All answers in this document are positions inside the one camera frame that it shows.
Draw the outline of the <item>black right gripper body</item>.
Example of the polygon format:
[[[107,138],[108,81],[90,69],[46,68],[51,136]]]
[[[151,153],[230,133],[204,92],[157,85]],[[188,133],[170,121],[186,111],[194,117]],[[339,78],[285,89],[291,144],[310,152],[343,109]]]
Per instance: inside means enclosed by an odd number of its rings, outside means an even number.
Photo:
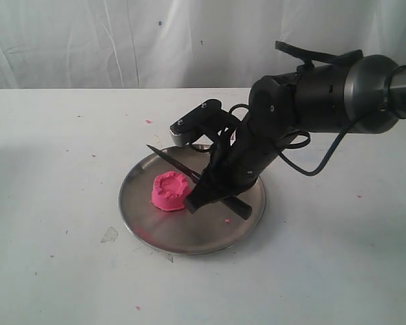
[[[291,142],[291,125],[247,114],[235,130],[235,142],[220,144],[208,167],[211,184],[222,197],[250,189],[257,177],[278,156],[277,149]]]

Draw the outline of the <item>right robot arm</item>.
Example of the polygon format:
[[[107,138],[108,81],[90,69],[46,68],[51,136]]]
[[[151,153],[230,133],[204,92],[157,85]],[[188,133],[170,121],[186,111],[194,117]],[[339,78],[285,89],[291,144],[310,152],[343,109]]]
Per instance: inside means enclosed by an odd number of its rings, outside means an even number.
[[[335,133],[340,142],[348,133],[384,133],[405,118],[406,66],[386,56],[265,76],[252,86],[244,118],[214,137],[185,206],[195,212],[249,190],[298,136]]]

